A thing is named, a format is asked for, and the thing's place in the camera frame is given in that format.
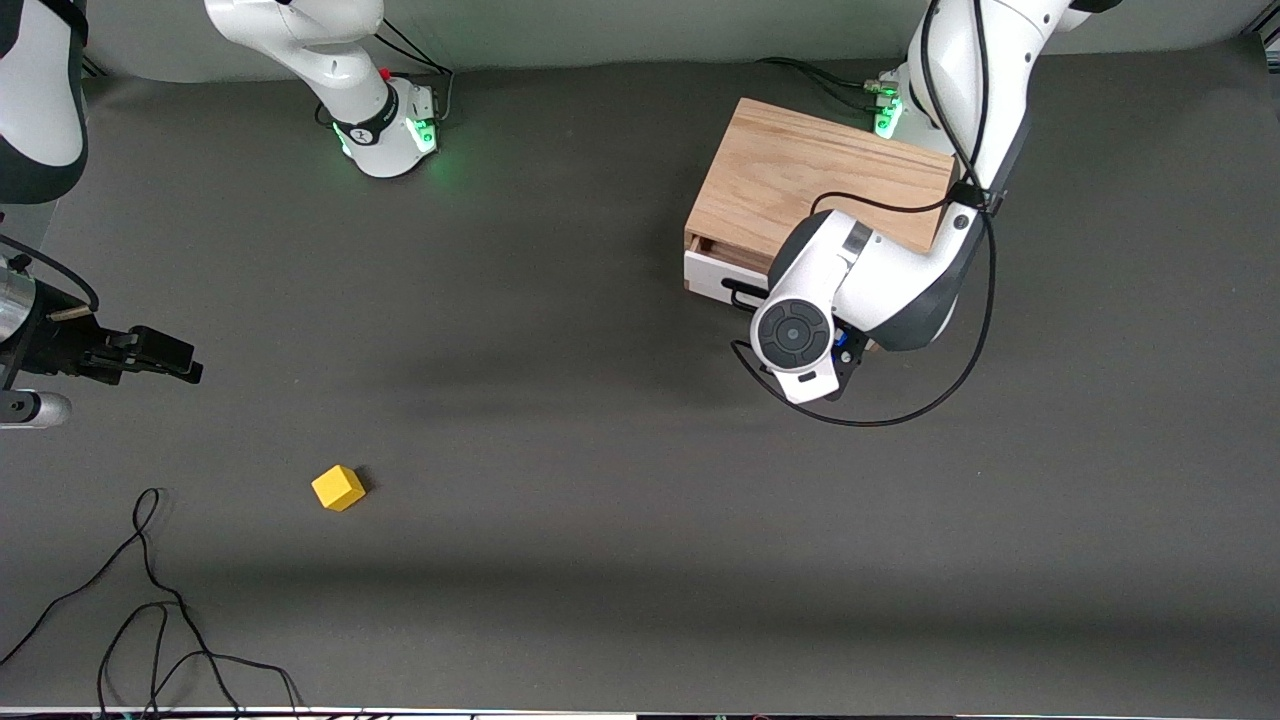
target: yellow cube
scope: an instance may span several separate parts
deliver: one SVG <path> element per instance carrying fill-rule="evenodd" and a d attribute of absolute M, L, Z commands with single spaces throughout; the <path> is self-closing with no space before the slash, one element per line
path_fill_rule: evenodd
<path fill-rule="evenodd" d="M 311 489 L 316 491 L 320 505 L 338 512 L 365 497 L 365 486 L 360 484 L 356 471 L 342 465 L 334 465 L 328 473 L 311 480 Z"/>

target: black cable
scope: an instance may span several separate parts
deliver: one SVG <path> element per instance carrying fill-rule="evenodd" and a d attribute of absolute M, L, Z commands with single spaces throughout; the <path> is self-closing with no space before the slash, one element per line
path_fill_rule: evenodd
<path fill-rule="evenodd" d="M 1263 17 L 1261 20 L 1258 20 L 1257 23 L 1254 23 L 1253 32 L 1261 33 L 1262 28 L 1265 28 L 1267 26 L 1267 23 L 1270 23 L 1272 19 L 1275 19 L 1275 17 L 1277 14 L 1280 14 L 1280 5 L 1276 5 L 1275 8 L 1272 8 L 1271 12 L 1266 14 L 1266 17 Z"/>
<path fill-rule="evenodd" d="M 991 65 L 987 59 L 987 28 L 982 19 L 982 0 L 973 0 L 973 26 L 978 33 L 978 59 L 982 63 L 982 109 L 978 113 L 978 133 L 973 140 L 973 161 L 977 163 L 983 136 L 987 133 L 987 105 L 991 102 L 991 92 L 987 90 L 991 85 Z M 974 177 L 973 183 L 980 186 L 982 181 Z"/>
<path fill-rule="evenodd" d="M 316 110 L 312 114 L 312 117 L 315 118 L 317 126 L 320 126 L 323 128 L 332 128 L 333 127 L 333 124 L 332 124 L 333 123 L 333 115 L 329 117 L 329 122 L 328 123 L 324 122 L 323 119 L 320 119 L 320 110 L 324 110 L 324 109 L 325 108 L 324 108 L 324 102 L 323 101 L 321 102 L 316 102 Z"/>
<path fill-rule="evenodd" d="M 133 612 L 131 612 L 129 616 L 125 618 L 124 623 L 120 624 L 120 628 L 115 630 L 115 635 L 111 637 L 111 642 L 108 643 L 106 652 L 102 653 L 102 660 L 99 661 L 97 665 L 97 682 L 95 687 L 97 689 L 97 708 L 99 712 L 101 712 L 102 717 L 106 717 L 106 693 L 102 691 L 102 683 L 106 680 L 106 669 L 111 662 L 111 656 L 115 655 L 115 647 L 120 643 L 120 638 L 124 637 L 124 632 L 128 630 L 129 625 L 132 625 L 138 618 L 141 618 L 145 611 L 160 610 L 161 612 L 160 630 L 156 633 L 156 652 L 151 661 L 152 684 L 155 684 L 155 675 L 160 665 L 160 646 L 163 644 L 165 626 L 169 624 L 169 606 L 175 606 L 175 605 L 177 605 L 175 602 L 168 600 L 142 603 L 137 606 L 133 610 Z M 146 707 L 150 708 L 154 700 L 155 696 L 152 696 L 147 701 Z"/>
<path fill-rule="evenodd" d="M 812 73 L 814 76 L 818 76 L 822 79 L 824 79 L 824 81 L 827 81 L 827 82 L 829 82 L 832 85 L 838 85 L 841 87 L 851 87 L 851 88 L 855 88 L 855 90 L 861 90 L 863 88 L 863 83 L 860 83 L 860 82 L 854 82 L 851 79 L 845 79 L 845 78 L 837 76 L 836 73 L 832 73 L 831 70 L 824 70 L 824 69 L 819 68 L 818 65 L 814 65 L 813 63 L 805 63 L 804 60 L 796 60 L 795 58 L 783 58 L 781 55 L 771 55 L 768 58 L 760 58 L 759 60 L 756 60 L 756 63 L 764 63 L 767 65 L 786 65 L 788 68 L 796 68 L 797 70 L 804 72 L 805 74 L 810 74 Z"/>
<path fill-rule="evenodd" d="M 850 100 L 849 97 L 845 97 L 844 95 L 841 95 L 836 90 L 837 87 L 859 88 L 859 90 L 861 90 L 861 85 L 859 85 L 859 83 L 854 83 L 854 82 L 847 81 L 845 78 L 841 78 L 840 76 L 829 73 L 829 72 L 827 72 L 827 70 L 824 70 L 824 69 L 822 69 L 822 68 L 819 68 L 817 65 L 813 65 L 810 63 L 805 63 L 804 60 L 796 60 L 794 58 L 780 58 L 780 56 L 760 58 L 759 60 L 756 60 L 756 63 L 763 63 L 763 64 L 767 64 L 767 65 L 781 65 L 781 67 L 795 68 L 795 69 L 800 70 L 800 74 L 803 74 L 806 78 L 809 78 L 810 81 L 813 81 L 813 83 L 815 86 L 818 86 L 819 90 L 822 90 L 823 92 L 826 92 L 831 97 L 836 99 L 836 101 L 840 102 L 841 105 L 845 105 L 846 108 L 849 108 L 851 110 L 858 110 L 859 113 L 868 111 L 867 106 L 864 104 L 860 104 L 860 102 L 856 102 L 854 100 Z"/>
<path fill-rule="evenodd" d="M 99 710 L 102 711 L 104 714 L 106 711 L 106 697 L 105 697 L 105 692 L 104 692 L 104 682 L 106 679 L 106 671 L 108 671 L 108 667 L 110 665 L 111 656 L 114 655 L 115 648 L 116 648 L 116 646 L 120 642 L 120 638 L 129 629 L 129 626 L 133 625 L 133 623 L 136 623 L 138 620 L 138 618 L 141 618 L 146 611 L 148 611 L 148 610 L 159 610 L 161 612 L 161 620 L 160 620 L 160 629 L 159 629 L 159 632 L 156 634 L 155 650 L 154 650 L 152 660 L 151 660 L 151 688 L 150 688 L 151 692 L 148 694 L 147 706 L 145 708 L 145 710 L 152 711 L 152 717 L 159 717 L 159 715 L 160 715 L 160 711 L 159 711 L 160 701 L 159 701 L 157 696 L 165 688 L 165 685 L 169 683 L 169 680 L 173 678 L 174 673 L 177 673 L 178 667 L 180 667 L 183 664 L 186 664 L 192 657 L 204 657 L 204 659 L 206 659 L 209 661 L 209 666 L 214 671 L 214 679 L 218 683 L 219 691 L 221 692 L 221 694 L 227 700 L 227 702 L 232 706 L 232 708 L 233 708 L 233 711 L 236 712 L 237 716 L 239 716 L 239 714 L 243 711 L 243 706 L 230 693 L 230 689 L 228 689 L 227 683 L 223 679 L 221 670 L 219 669 L 219 665 L 218 665 L 219 660 L 225 661 L 225 662 L 234 662 L 234 664 L 238 664 L 238 665 L 244 665 L 244 666 L 248 666 L 248 667 L 255 667 L 255 669 L 259 669 L 259 670 L 269 670 L 269 671 L 273 671 L 273 673 L 278 674 L 280 676 L 282 682 L 284 683 L 285 693 L 289 697 L 289 707 L 293 710 L 293 715 L 298 716 L 298 706 L 302 705 L 302 693 L 298 692 L 297 683 L 293 682 L 293 678 L 288 674 L 288 671 L 285 671 L 283 667 L 279 667 L 276 665 L 270 665 L 270 664 L 266 664 L 266 662 L 257 662 L 257 661 L 253 661 L 253 660 L 246 660 L 243 657 L 236 657 L 233 655 L 224 655 L 224 653 L 212 652 L 209 648 L 209 644 L 205 642 L 204 634 L 200 632 L 200 628 L 196 625 L 196 621 L 192 619 L 192 616 L 191 616 L 191 607 L 187 605 L 186 598 L 177 589 L 174 589 L 174 588 L 164 584 L 156 577 L 154 562 L 152 562 L 152 559 L 151 559 L 151 548 L 150 548 L 150 544 L 147 542 L 146 528 L 150 525 L 151 520 L 155 518 L 155 514 L 156 514 L 156 510 L 157 510 L 159 505 L 160 505 L 160 491 L 159 491 L 159 488 L 147 488 L 147 489 L 142 491 L 142 493 L 138 496 L 137 501 L 134 501 L 134 503 L 133 503 L 133 514 L 132 514 L 132 518 L 131 518 L 132 519 L 132 524 L 133 524 L 133 533 L 123 543 L 120 543 L 119 547 L 115 548 L 115 551 L 111 553 L 111 556 L 108 557 L 106 562 L 102 564 L 102 566 L 97 570 L 97 573 L 93 574 L 93 577 L 91 577 L 88 580 L 86 580 L 78 588 L 76 588 L 76 589 L 70 591 L 69 593 L 65 593 L 65 594 L 55 598 L 52 602 L 50 602 L 45 607 L 44 612 L 41 612 L 40 618 L 36 619 L 36 623 L 31 626 L 31 629 L 27 630 L 27 634 L 24 634 L 22 637 L 22 639 L 18 641 L 18 643 L 13 647 L 13 650 L 10 650 L 4 656 L 4 659 L 0 659 L 0 666 L 4 666 L 6 662 L 9 662 L 14 657 L 14 655 L 17 655 L 18 651 L 20 651 L 22 647 L 27 644 L 27 642 L 40 630 L 40 628 L 44 626 L 45 620 L 49 618 L 50 612 L 52 612 L 52 610 L 55 607 L 58 607 L 58 605 L 60 605 L 61 602 L 64 602 L 65 600 L 68 600 L 70 597 L 74 597 L 76 594 L 78 594 L 81 592 L 88 589 L 95 583 L 97 583 L 97 580 L 100 580 L 102 578 L 102 575 L 105 575 L 106 571 L 111 568 L 111 565 L 115 562 L 115 560 L 129 546 L 132 546 L 134 542 L 137 542 L 137 543 L 142 544 L 142 562 L 143 562 L 143 569 L 146 570 L 146 574 L 147 574 L 147 580 L 150 580 L 150 583 L 151 583 L 152 587 L 155 587 L 155 588 L 157 588 L 160 591 L 164 591 L 165 593 L 168 593 L 172 597 L 172 600 L 154 601 L 154 602 L 146 602 L 143 605 L 140 605 L 138 607 L 136 607 L 133 610 L 133 612 L 129 614 L 129 616 L 124 620 L 124 623 L 120 625 L 120 628 L 115 632 L 115 635 L 111 638 L 111 642 L 108 644 L 106 652 L 102 655 L 102 660 L 99 664 L 97 684 L 96 684 L 96 688 L 97 688 L 97 700 L 99 700 Z M 165 634 L 165 629 L 168 628 L 168 623 L 169 623 L 169 609 L 172 609 L 172 607 L 175 607 L 178 610 L 178 614 L 182 616 L 182 619 L 184 620 L 184 624 L 191 630 L 191 634 L 195 637 L 196 643 L 200 646 L 200 650 L 192 651 L 192 652 L 187 653 L 186 656 L 183 656 L 178 662 L 174 664 L 173 667 L 169 669 L 169 671 L 164 675 L 164 679 L 161 679 L 159 682 L 159 684 L 157 684 L 156 683 L 156 678 L 159 675 L 160 651 L 161 651 L 161 648 L 164 646 L 164 634 Z"/>
<path fill-rule="evenodd" d="M 422 59 L 419 58 L 417 55 L 413 55 L 412 53 L 410 53 L 410 51 L 407 51 L 407 50 L 404 50 L 404 49 L 394 45 L 392 41 L 387 40 L 385 37 L 383 37 L 380 35 L 375 33 L 374 35 L 374 40 L 376 40 L 378 42 L 381 42 L 383 45 L 390 47 L 392 50 L 399 53 L 401 55 L 404 55 L 406 58 L 408 58 L 410 60 L 413 60 L 415 63 L 422 63 L 424 65 L 430 65 L 430 63 L 424 63 Z"/>
<path fill-rule="evenodd" d="M 453 74 L 453 70 L 451 70 L 449 68 L 445 68 L 444 65 L 436 63 L 426 53 L 422 53 L 422 49 L 419 47 L 417 45 L 415 45 L 413 41 L 410 40 L 407 35 L 404 35 L 403 32 L 401 32 L 399 28 L 396 27 L 396 24 L 393 22 L 390 22 L 390 20 L 388 20 L 388 19 L 384 18 L 383 23 L 385 23 L 387 27 L 390 28 L 392 32 L 394 32 L 396 35 L 398 35 L 401 40 L 403 40 L 410 47 L 413 49 L 415 53 L 419 54 L 419 61 L 420 63 L 431 65 L 433 68 L 435 68 L 436 70 L 440 70 L 442 73 L 444 73 L 447 76 L 452 76 Z"/>
<path fill-rule="evenodd" d="M 151 510 L 147 512 L 146 519 L 140 523 L 138 509 L 142 506 L 142 501 L 143 498 L 147 497 L 147 493 L 151 493 L 152 496 Z M 142 532 L 142 529 L 146 528 L 147 523 L 151 521 L 151 518 L 155 515 L 156 507 L 159 505 L 160 505 L 160 491 L 157 488 L 148 488 L 146 491 L 142 491 L 142 495 L 138 496 L 137 502 L 133 505 L 133 529 L 138 536 L 138 542 L 142 544 L 142 568 L 147 573 L 147 580 L 150 580 L 156 589 L 169 593 L 169 596 L 178 602 L 178 612 L 182 615 L 183 621 L 186 621 L 187 628 L 191 630 L 192 637 L 196 638 L 196 644 L 200 646 L 200 650 L 205 651 L 207 655 L 211 656 L 212 651 L 209 650 L 209 643 L 205 642 L 205 635 L 200 632 L 200 626 L 196 625 L 196 620 L 192 619 L 191 607 L 187 605 L 187 600 L 182 597 L 182 593 L 179 593 L 174 588 L 161 583 L 160 579 L 156 578 L 155 568 L 152 568 L 151 547 L 147 544 L 147 536 L 146 533 Z M 223 680 L 223 674 L 218 669 L 218 662 L 212 657 L 209 657 L 209 669 L 214 671 L 214 680 L 218 683 L 218 689 L 221 691 L 223 697 L 225 697 L 227 701 L 230 702 L 233 707 L 239 708 L 239 703 L 236 702 L 236 698 L 232 697 L 230 691 L 227 689 L 227 682 Z"/>
<path fill-rule="evenodd" d="M 269 665 L 266 662 L 256 662 L 253 660 L 246 660 L 243 657 L 236 657 L 234 655 L 224 655 L 220 652 L 210 653 L 202 650 L 193 650 L 187 655 L 183 655 L 180 659 L 178 659 L 177 662 L 173 664 L 173 667 L 170 667 L 169 671 L 165 674 L 164 679 L 160 680 L 160 684 L 155 685 L 154 694 L 159 696 L 164 691 L 165 685 L 169 684 L 169 680 L 173 679 L 173 675 L 178 671 L 178 669 L 180 669 L 183 665 L 187 664 L 188 660 L 193 657 L 210 657 L 210 659 L 223 660 L 227 662 L 234 662 L 237 665 L 244 665 L 246 667 L 253 667 L 256 670 L 270 670 L 271 673 L 275 673 L 276 675 L 280 676 L 280 680 L 284 683 L 284 692 L 289 697 L 289 708 L 292 710 L 293 716 L 294 717 L 301 716 L 301 714 L 298 712 L 298 706 L 302 705 L 302 693 L 298 691 L 297 683 L 293 680 L 293 678 L 289 675 L 287 670 L 276 665 Z"/>
<path fill-rule="evenodd" d="M 951 129 L 951 123 L 947 120 L 946 111 L 942 110 L 942 102 L 937 94 L 937 85 L 933 82 L 933 64 L 929 60 L 929 31 L 933 28 L 933 15 L 937 13 L 938 0 L 929 0 L 928 9 L 924 10 L 924 22 L 920 24 L 920 74 L 924 76 L 924 90 L 929 96 L 929 101 L 933 105 L 933 110 L 938 114 L 938 124 L 942 126 L 942 132 L 946 133 L 947 140 L 951 141 L 951 146 L 956 150 L 956 158 L 965 169 L 965 176 L 972 178 L 975 184 L 980 184 L 978 179 L 978 172 L 973 168 L 973 161 L 964 151 L 964 146 L 960 145 L 959 137 L 954 129 Z"/>
<path fill-rule="evenodd" d="M 790 400 L 787 400 L 786 395 L 778 392 L 777 389 L 773 388 L 773 386 L 765 382 L 765 379 L 760 375 L 760 373 L 755 370 L 755 368 L 742 355 L 742 351 L 740 350 L 740 348 L 746 348 L 748 351 L 754 352 L 749 342 L 741 340 L 730 341 L 730 346 L 733 350 L 733 355 L 737 356 L 737 361 L 741 363 L 744 368 L 746 368 L 746 372 L 751 375 L 751 379 L 754 379 L 756 383 L 760 384 L 760 387 L 767 389 L 769 395 L 772 395 L 783 405 L 795 410 L 796 413 L 800 413 L 801 415 L 805 415 L 808 418 L 813 418 L 814 420 L 827 423 L 829 425 L 841 425 L 846 428 L 888 428 L 892 425 L 901 425 L 902 423 L 909 423 L 919 418 L 920 415 L 933 411 L 940 405 L 946 402 L 947 398 L 955 395 L 955 392 L 960 389 L 960 386 L 963 386 L 965 380 L 969 379 L 969 374 L 973 373 L 973 369 L 978 366 L 978 360 L 982 357 L 982 350 L 987 345 L 987 333 L 988 331 L 991 331 L 991 318 L 996 307 L 996 233 L 992 231 L 991 217 L 986 211 L 979 213 L 979 217 L 983 219 L 982 222 L 987 234 L 987 247 L 989 259 L 987 269 L 988 273 L 987 307 L 982 315 L 982 329 L 978 331 L 978 341 L 974 343 L 973 354 L 969 356 L 969 361 L 965 364 L 964 370 L 960 372 L 960 377 L 957 377 L 956 380 L 951 383 L 951 387 L 945 389 L 942 395 L 940 395 L 937 398 L 933 400 L 933 402 L 929 402 L 924 407 L 920 407 L 919 410 L 915 410 L 913 413 L 908 413 L 906 415 L 891 418 L 888 420 L 845 420 L 842 418 L 831 418 L 791 402 Z"/>
<path fill-rule="evenodd" d="M 151 509 L 151 512 L 152 514 L 155 512 L 155 507 L 154 506 Z M 150 514 L 147 515 L 146 520 L 147 521 L 151 520 L 151 515 Z M 72 598 L 72 597 L 74 597 L 74 596 L 77 596 L 77 594 L 79 594 L 82 592 L 84 592 L 84 591 L 87 591 L 90 587 L 92 587 L 95 583 L 97 583 L 100 579 L 102 579 L 102 575 L 106 574 L 106 571 L 111 568 L 111 564 L 115 562 L 115 560 L 120 556 L 120 553 L 124 552 L 131 544 L 133 544 L 134 542 L 137 542 L 141 536 L 142 536 L 141 530 L 136 529 L 133 532 L 133 534 L 128 537 L 128 539 L 125 539 L 124 542 L 122 542 L 120 546 L 115 548 L 115 552 L 113 552 L 111 556 L 106 559 L 106 562 L 104 562 L 102 566 L 99 568 L 97 573 L 93 573 L 92 578 L 90 578 L 88 580 L 86 580 L 84 584 L 82 584 L 81 587 L 73 589 L 72 592 L 54 598 L 52 602 L 50 602 L 47 606 L 45 606 L 45 611 L 40 614 L 40 618 L 36 619 L 36 624 L 33 624 L 31 626 L 31 629 L 27 630 L 27 634 L 23 635 L 22 639 L 18 641 L 18 643 L 14 644 L 13 648 L 8 653 L 5 653 L 4 659 L 0 659 L 0 667 L 4 667 L 5 664 L 8 664 L 10 660 L 13 660 L 14 655 L 18 655 L 18 651 L 22 650 L 22 646 L 27 644 L 27 641 L 29 641 L 36 634 L 36 632 L 40 630 L 40 628 L 45 624 L 45 620 L 49 618 L 49 614 L 52 612 L 54 609 L 58 607 L 59 603 L 61 603 L 63 601 L 69 600 L 69 598 Z"/>
<path fill-rule="evenodd" d="M 97 73 L 95 77 L 97 76 L 106 77 L 108 74 L 110 74 L 102 69 L 102 65 L 95 63 L 88 55 L 81 55 L 81 60 L 88 63 L 88 67 L 92 68 L 95 73 Z"/>
<path fill-rule="evenodd" d="M 881 210 L 890 210 L 892 213 L 909 213 L 909 214 L 928 213 L 931 210 L 937 210 L 938 208 L 942 208 L 950 201 L 947 197 L 943 197 L 942 200 L 938 200 L 936 202 L 929 202 L 928 205 L 922 205 L 919 208 L 902 208 L 901 205 L 890 205 L 888 202 L 872 200 L 870 197 L 864 197 L 861 195 L 858 195 L 856 192 L 844 192 L 840 190 L 832 190 L 829 192 L 823 192 L 818 197 L 813 199 L 813 202 L 809 204 L 809 214 L 813 215 L 814 213 L 817 213 L 818 205 L 820 205 L 822 201 L 828 197 L 845 197 L 849 200 L 856 200 L 864 205 L 870 205 L 872 208 L 879 208 Z"/>
<path fill-rule="evenodd" d="M 49 265 L 54 270 L 58 270 L 58 273 L 60 275 L 63 275 L 64 278 L 72 281 L 82 291 L 84 291 L 84 295 L 88 296 L 88 302 L 86 302 L 86 305 L 88 305 L 90 313 L 97 313 L 97 305 L 99 305 L 97 292 L 93 291 L 93 286 L 88 284 L 88 282 L 86 282 L 84 278 L 82 278 L 82 277 L 77 275 L 76 273 L 73 273 L 70 270 L 70 268 L 68 268 L 67 265 L 63 265 L 58 260 L 54 260 L 49 255 L 45 255 L 44 252 L 36 250 L 35 247 L 31 247 L 31 246 L 27 246 L 27 245 L 24 245 L 22 242 L 18 242 L 17 240 L 14 240 L 14 238 L 4 234 L 4 233 L 0 233 L 0 245 L 8 245 L 9 247 L 13 247 L 18 252 L 22 252 L 23 255 L 29 255 L 29 256 L 35 258 L 36 260 L 40 260 L 45 265 Z"/>

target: gray table surface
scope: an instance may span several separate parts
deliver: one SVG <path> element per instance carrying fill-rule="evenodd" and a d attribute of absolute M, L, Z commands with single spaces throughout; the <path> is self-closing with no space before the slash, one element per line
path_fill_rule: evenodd
<path fill-rule="evenodd" d="M 37 380 L 76 416 L 0 438 L 0 638 L 161 486 L 159 573 L 215 650 L 287 666 L 315 705 L 1280 714 L 1280 126 L 1257 41 L 1041 63 L 988 352 L 882 432 L 781 407 L 730 355 L 746 316 L 681 290 L 744 95 L 840 117 L 773 67 L 467 73 L 440 155 L 374 181 L 298 82 L 99 83 L 46 247 L 104 323 L 186 338 L 207 372 Z M 943 388 L 982 283 L 835 410 Z M 374 486 L 340 515 L 308 487 L 335 462 Z M 0 670 L 0 702 L 93 702 L 106 642 L 157 597 L 125 560 Z M 151 638 L 113 666 L 127 702 Z M 206 674 L 184 702 L 218 701 Z"/>

